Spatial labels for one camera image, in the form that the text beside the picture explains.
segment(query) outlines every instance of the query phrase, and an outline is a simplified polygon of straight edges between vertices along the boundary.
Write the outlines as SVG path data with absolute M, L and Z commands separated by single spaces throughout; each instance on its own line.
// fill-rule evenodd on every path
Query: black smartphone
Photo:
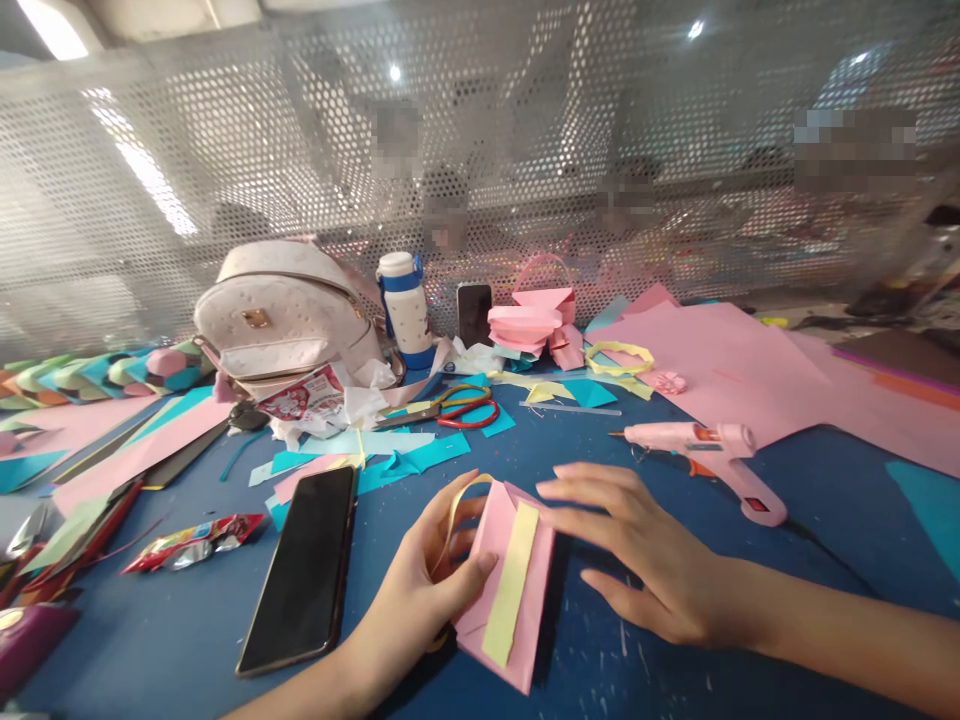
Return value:
M 457 322 L 460 339 L 467 348 L 477 343 L 493 347 L 487 314 L 493 307 L 493 291 L 486 283 L 461 285 L 457 288 Z
M 355 499 L 353 467 L 310 475 L 297 484 L 240 651 L 238 677 L 315 658 L 336 646 Z

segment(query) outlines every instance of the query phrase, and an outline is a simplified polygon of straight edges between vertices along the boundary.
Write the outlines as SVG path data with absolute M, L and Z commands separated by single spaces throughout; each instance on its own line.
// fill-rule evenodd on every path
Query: pink glue gun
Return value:
M 647 451 L 685 456 L 690 460 L 691 475 L 720 478 L 740 498 L 743 514 L 755 523 L 776 527 L 787 519 L 783 501 L 740 459 L 756 452 L 753 433 L 744 425 L 722 423 L 711 430 L 699 423 L 644 423 L 626 428 L 623 436 Z

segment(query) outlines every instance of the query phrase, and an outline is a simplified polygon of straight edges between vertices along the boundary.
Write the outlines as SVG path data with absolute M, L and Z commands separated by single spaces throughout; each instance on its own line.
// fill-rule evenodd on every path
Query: forearm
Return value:
M 265 695 L 234 710 L 224 720 L 351 720 L 368 706 L 362 670 L 348 643 Z
M 750 649 L 960 718 L 960 624 L 733 562 L 758 622 Z

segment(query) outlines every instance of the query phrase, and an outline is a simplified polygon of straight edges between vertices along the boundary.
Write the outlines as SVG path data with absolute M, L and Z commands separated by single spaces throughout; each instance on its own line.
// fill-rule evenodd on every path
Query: paper flower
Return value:
M 679 395 L 687 389 L 687 381 L 674 372 L 663 372 L 653 379 L 653 389 L 661 395 Z

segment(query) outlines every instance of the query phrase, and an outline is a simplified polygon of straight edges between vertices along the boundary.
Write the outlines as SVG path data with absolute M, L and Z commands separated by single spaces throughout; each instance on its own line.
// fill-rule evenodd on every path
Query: white water bottle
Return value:
M 387 253 L 380 258 L 377 280 L 387 311 L 387 334 L 397 339 L 400 354 L 411 370 L 430 367 L 435 353 L 421 277 L 419 260 L 408 252 Z

